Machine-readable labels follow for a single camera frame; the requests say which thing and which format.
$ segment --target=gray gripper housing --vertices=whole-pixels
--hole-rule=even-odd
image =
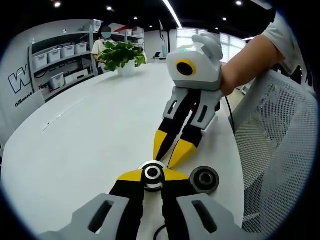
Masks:
[[[171,99],[167,102],[163,112],[164,118],[174,119],[177,109],[187,96],[188,92],[188,88],[181,88],[176,86],[173,87]],[[202,90],[199,107],[193,121],[191,122],[191,125],[205,130],[216,115],[215,107],[222,97],[223,94],[220,90]],[[205,111],[204,118],[199,121],[203,111]]]
[[[102,193],[75,211],[69,225],[59,231],[40,234],[39,239],[115,240],[128,202],[128,198]]]
[[[233,214],[205,193],[177,198],[190,240],[261,240],[264,236],[242,230]]]

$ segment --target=person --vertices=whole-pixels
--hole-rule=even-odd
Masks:
[[[110,38],[103,36],[102,31],[105,26],[101,26],[98,30],[99,39],[94,42],[91,54],[97,63],[99,75],[105,73],[106,63],[103,60],[99,60],[99,55],[106,49],[105,43],[111,42]]]
[[[235,88],[249,83],[278,63],[290,75],[300,65],[301,85],[315,95],[311,77],[307,79],[308,71],[298,42],[285,19],[277,12],[274,22],[222,67],[221,90],[226,96],[230,95]]]

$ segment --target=green leaves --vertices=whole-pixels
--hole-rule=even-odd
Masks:
[[[111,42],[109,42],[109,41],[107,41],[105,44],[105,47],[107,48],[107,49],[111,49],[111,50],[113,50],[114,48],[115,48],[115,45],[113,45]]]
[[[137,57],[135,58],[135,63],[136,63],[138,66],[140,66],[141,64],[146,64],[146,58],[145,58],[145,56],[144,56],[143,54],[137,56]]]
[[[117,69],[117,64],[114,61],[107,61],[104,69],[114,72]]]
[[[111,43],[107,41],[106,49],[101,52],[99,60],[106,61],[105,70],[114,72],[117,67],[123,68],[130,60],[135,60],[135,63],[140,66],[146,64],[145,56],[142,54],[142,49],[132,43]]]

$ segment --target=white tabletop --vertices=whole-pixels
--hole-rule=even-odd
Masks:
[[[156,130],[174,86],[164,63],[136,68],[130,78],[109,72],[55,97],[32,114],[5,146],[2,183],[35,234],[57,231],[74,211],[153,156]],[[222,102],[197,154],[177,168],[188,176],[210,166],[220,177],[212,197],[242,225],[244,181],[236,140]],[[164,224],[160,193],[145,193],[139,240]],[[159,239],[168,239],[166,230]]]

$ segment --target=white flower pot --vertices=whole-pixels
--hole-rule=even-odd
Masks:
[[[118,74],[120,77],[129,77],[135,73],[135,61],[130,60],[124,67],[118,67]]]

